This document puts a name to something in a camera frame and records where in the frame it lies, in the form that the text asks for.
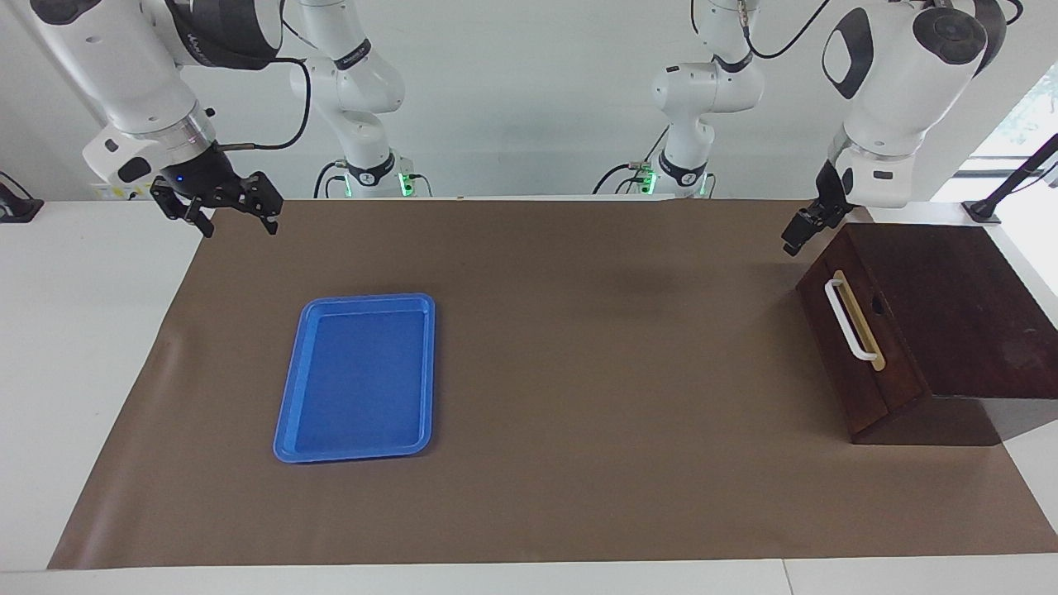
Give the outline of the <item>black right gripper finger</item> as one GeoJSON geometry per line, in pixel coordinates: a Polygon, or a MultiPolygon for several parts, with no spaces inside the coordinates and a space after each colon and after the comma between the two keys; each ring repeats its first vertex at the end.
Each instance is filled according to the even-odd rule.
{"type": "Polygon", "coordinates": [[[182,203],[178,194],[167,183],[153,183],[149,188],[156,204],[170,220],[182,220],[189,226],[195,226],[204,238],[211,238],[214,234],[215,226],[202,212],[201,201],[191,198],[188,204],[182,203]]]}
{"type": "Polygon", "coordinates": [[[280,192],[269,181],[267,174],[254,172],[242,179],[243,212],[260,220],[269,235],[279,233],[279,216],[284,199],[280,192]]]}

